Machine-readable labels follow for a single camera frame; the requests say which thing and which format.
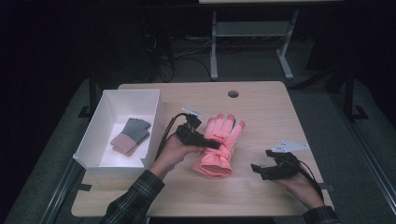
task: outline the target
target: plaid sleeve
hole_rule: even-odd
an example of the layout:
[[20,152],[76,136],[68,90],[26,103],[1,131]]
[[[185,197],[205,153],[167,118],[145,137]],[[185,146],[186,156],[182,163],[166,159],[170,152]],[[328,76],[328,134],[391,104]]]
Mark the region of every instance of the plaid sleeve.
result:
[[146,170],[126,193],[108,206],[100,223],[141,224],[151,203],[164,186],[161,179]]
[[340,224],[337,215],[330,206],[323,206],[311,209],[304,213],[304,220],[307,224]]

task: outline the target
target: hand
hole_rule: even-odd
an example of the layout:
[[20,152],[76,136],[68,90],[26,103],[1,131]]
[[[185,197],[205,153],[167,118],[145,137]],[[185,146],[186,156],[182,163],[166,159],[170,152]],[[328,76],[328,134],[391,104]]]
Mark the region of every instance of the hand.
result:
[[175,168],[179,162],[184,160],[184,157],[192,152],[202,152],[203,147],[184,146],[176,134],[172,134],[165,142],[163,151],[158,159],[151,166],[150,171],[164,179],[166,174]]
[[317,191],[300,173],[290,179],[273,180],[275,183],[285,187],[294,197],[296,197],[308,210],[325,206]]

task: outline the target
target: floor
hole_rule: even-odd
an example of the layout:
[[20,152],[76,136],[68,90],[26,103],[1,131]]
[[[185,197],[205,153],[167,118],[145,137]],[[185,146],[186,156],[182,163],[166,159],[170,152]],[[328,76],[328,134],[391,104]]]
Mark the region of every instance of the floor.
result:
[[[207,38],[175,40],[175,54],[201,47],[206,41]],[[319,72],[305,70],[314,40],[294,39],[287,54],[294,79],[286,79],[275,53],[281,43],[282,39],[268,38],[222,42],[218,82],[276,80],[291,87]],[[176,60],[175,73],[166,64],[160,65],[161,73],[153,82],[207,82],[210,81],[208,68],[208,49],[200,48],[199,52],[188,53]],[[329,94],[325,89],[329,77],[303,90],[290,90],[289,94],[322,176],[331,187],[335,212],[343,223],[395,223],[395,211],[378,184],[365,149],[369,148],[391,185],[395,186],[392,177],[396,175],[396,130],[358,80],[355,82],[354,104],[361,105],[369,119],[349,122],[339,105],[343,101],[343,91]],[[80,116],[81,109],[89,104],[88,80],[84,80],[64,111],[6,223],[97,223],[100,220],[99,217],[74,217],[70,212],[84,174],[81,167],[73,166],[72,155],[89,123],[89,119]],[[71,175],[65,174],[67,167],[71,167]],[[70,188],[65,189],[64,198],[53,203],[56,189],[61,189],[60,183],[67,178]],[[255,221],[245,219],[243,223]],[[304,223],[301,217],[276,217],[275,221]]]

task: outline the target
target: glove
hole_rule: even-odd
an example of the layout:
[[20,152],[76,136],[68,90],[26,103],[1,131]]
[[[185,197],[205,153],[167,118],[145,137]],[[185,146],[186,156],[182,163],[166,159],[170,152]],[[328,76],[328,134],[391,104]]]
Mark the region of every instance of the glove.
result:
[[239,121],[236,126],[234,126],[234,121],[232,114],[227,115],[226,120],[222,114],[218,114],[215,119],[209,119],[204,138],[220,142],[220,147],[219,149],[205,148],[193,166],[195,171],[210,178],[231,175],[231,157],[238,137],[245,127],[244,121]]
[[128,119],[122,132],[119,133],[110,144],[113,150],[132,156],[138,145],[148,136],[150,124],[142,119]]

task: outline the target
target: open cardboard box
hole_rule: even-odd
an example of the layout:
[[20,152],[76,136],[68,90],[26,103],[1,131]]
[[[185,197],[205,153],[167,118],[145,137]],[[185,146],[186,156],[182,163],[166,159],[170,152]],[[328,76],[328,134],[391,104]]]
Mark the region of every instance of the open cardboard box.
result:
[[[151,124],[150,135],[131,157],[115,150],[110,141],[128,118]],[[95,178],[138,178],[154,163],[165,129],[160,90],[108,90],[93,114],[73,158]]]

